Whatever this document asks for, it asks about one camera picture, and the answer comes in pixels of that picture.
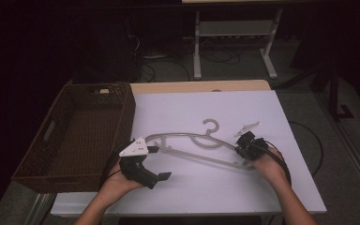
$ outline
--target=hand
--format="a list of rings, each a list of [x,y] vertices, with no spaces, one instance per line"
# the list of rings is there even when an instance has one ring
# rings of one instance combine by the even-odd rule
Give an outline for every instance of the hand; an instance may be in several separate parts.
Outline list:
[[[268,147],[268,150],[283,160],[281,153],[277,149]],[[271,185],[274,185],[279,181],[287,181],[286,173],[283,171],[282,167],[267,154],[264,154],[262,157],[252,161],[252,165]]]
[[[120,200],[131,190],[143,187],[136,181],[128,180],[120,172],[119,160],[110,171],[112,176],[104,182],[100,191],[87,205],[75,224],[99,224],[104,212],[110,205]]]
[[[120,160],[121,159],[119,158],[118,162],[110,170],[109,175],[113,175],[109,176],[109,178],[104,182],[103,186],[97,194],[97,197],[100,198],[104,205],[106,205],[107,207],[121,199],[131,190],[143,187],[143,185],[136,181],[128,180],[120,172]]]

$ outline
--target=brown basket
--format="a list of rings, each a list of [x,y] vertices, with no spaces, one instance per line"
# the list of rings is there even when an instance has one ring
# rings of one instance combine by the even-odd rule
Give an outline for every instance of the brown basket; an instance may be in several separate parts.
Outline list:
[[[130,140],[128,83],[65,86],[12,179],[37,193],[97,191],[111,151]]]

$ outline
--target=black cable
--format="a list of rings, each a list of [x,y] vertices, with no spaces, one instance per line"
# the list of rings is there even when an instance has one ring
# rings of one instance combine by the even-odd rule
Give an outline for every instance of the black cable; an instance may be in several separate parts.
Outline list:
[[[118,170],[118,171],[116,171],[116,172],[113,172],[112,174],[110,174],[109,176],[107,176],[107,179],[106,179],[106,180],[108,180],[110,177],[114,176],[115,174],[117,174],[117,173],[119,173],[119,172],[121,172],[121,170]]]
[[[151,81],[154,81],[154,80],[155,80],[155,77],[156,77],[156,71],[155,71],[152,67],[150,67],[150,66],[148,66],[148,65],[146,65],[146,64],[144,64],[143,66],[144,66],[144,67],[148,67],[148,68],[150,68],[150,69],[152,70],[152,74],[151,74],[151,73],[145,71],[144,68],[142,67],[142,72],[144,72],[145,74],[151,76],[151,78],[150,78],[149,80],[147,80],[147,79],[143,76],[143,77],[145,78],[145,80],[146,80],[148,83],[150,83]]]
[[[288,121],[290,124],[296,124],[302,128],[305,128],[306,130],[308,130],[317,140],[318,145],[320,146],[320,152],[321,152],[321,156],[320,156],[320,161],[318,163],[317,168],[315,168],[315,170],[311,173],[312,176],[315,176],[318,172],[318,170],[321,168],[321,166],[323,165],[323,143],[321,142],[320,138],[318,137],[317,134],[314,133],[314,131],[312,131],[310,128],[308,128],[305,125],[302,125],[300,123],[294,122],[294,121]]]
[[[103,186],[104,182],[108,179],[108,177],[110,177],[111,175],[109,175],[110,170],[113,168],[113,166],[115,165],[115,163],[118,161],[119,159],[119,152],[121,152],[122,150],[125,149],[125,147],[127,147],[128,145],[130,145],[131,142],[124,142],[121,145],[119,145],[116,149],[114,149],[110,156],[108,157],[104,169],[103,169],[103,173],[100,176],[100,184],[98,186],[98,189],[101,189],[101,187]]]
[[[177,65],[179,65],[180,67],[182,67],[184,69],[184,71],[187,74],[187,80],[190,81],[188,69],[183,64],[181,64],[179,62],[176,62],[176,61],[173,61],[173,60],[157,60],[157,61],[148,62],[148,64],[152,64],[152,63],[174,63],[174,64],[177,64]]]

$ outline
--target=white tabletop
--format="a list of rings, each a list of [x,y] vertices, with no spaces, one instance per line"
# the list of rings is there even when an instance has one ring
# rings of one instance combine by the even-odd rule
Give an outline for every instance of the white tabletop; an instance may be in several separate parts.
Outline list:
[[[286,158],[292,187],[310,213],[325,212],[293,133],[274,91],[236,91],[135,95],[132,138],[164,132],[204,134],[219,122],[212,137],[235,144],[243,125],[261,122],[252,132],[273,143]],[[230,162],[242,159],[227,147],[202,149],[187,138],[171,138],[174,149]],[[271,187],[255,171],[217,165],[163,152],[148,155],[143,165],[153,173],[172,172],[154,189],[134,190],[111,206],[106,214],[118,216],[260,215],[280,212]],[[58,194],[51,213],[79,215],[96,193]]]

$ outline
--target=metal stand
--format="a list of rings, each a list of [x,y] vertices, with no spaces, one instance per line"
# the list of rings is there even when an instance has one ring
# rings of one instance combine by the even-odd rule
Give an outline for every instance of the metal stand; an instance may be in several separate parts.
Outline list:
[[[277,33],[282,8],[278,9],[274,20],[262,21],[230,21],[230,22],[201,22],[200,12],[196,12],[195,18],[195,51],[194,51],[194,79],[200,80],[201,58],[200,58],[200,37],[215,36],[268,36],[268,42],[260,49],[262,60],[267,68],[271,79],[278,77],[269,56],[271,46]]]

